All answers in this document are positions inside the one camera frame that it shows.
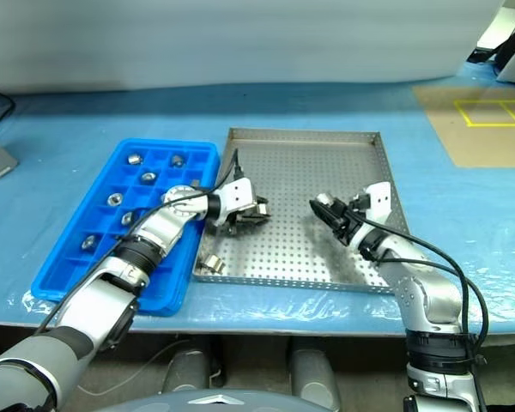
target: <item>metal baking tray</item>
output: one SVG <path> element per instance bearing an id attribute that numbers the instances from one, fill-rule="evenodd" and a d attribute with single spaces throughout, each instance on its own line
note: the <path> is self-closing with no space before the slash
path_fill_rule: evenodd
<path id="1" fill-rule="evenodd" d="M 367 261 L 349 253 L 312 212 L 309 200 L 329 192 L 348 201 L 364 187 L 391 182 L 387 224 L 408 232 L 378 132 L 231 129 L 220 176 L 234 149 L 259 196 L 270 202 L 267 223 L 231 235 L 207 226 L 199 260 L 214 254 L 221 273 L 195 266 L 205 282 L 390 293 Z"/>

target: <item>floor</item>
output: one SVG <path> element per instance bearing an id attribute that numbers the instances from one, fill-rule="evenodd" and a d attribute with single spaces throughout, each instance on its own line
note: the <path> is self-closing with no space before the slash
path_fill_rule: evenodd
<path id="1" fill-rule="evenodd" d="M 30 332 L 0 327 L 0 352 Z M 495 337 L 487 341 L 489 345 L 482 351 L 488 359 L 488 366 L 482 368 L 481 375 L 485 398 L 488 404 L 515 404 L 515 338 Z M 95 359 L 83 375 L 81 386 L 93 392 L 111 388 L 176 339 L 184 337 L 130 334 L 117 350 Z M 231 335 L 222 336 L 221 340 L 226 356 L 226 387 L 289 393 L 287 336 Z M 344 412 L 402 410 L 402 399 L 410 393 L 404 372 L 402 339 L 321 338 L 321 344 L 336 372 Z M 135 379 L 105 395 L 89 396 L 76 390 L 62 411 L 89 411 L 157 393 L 173 351 L 174 348 L 166 351 Z"/>

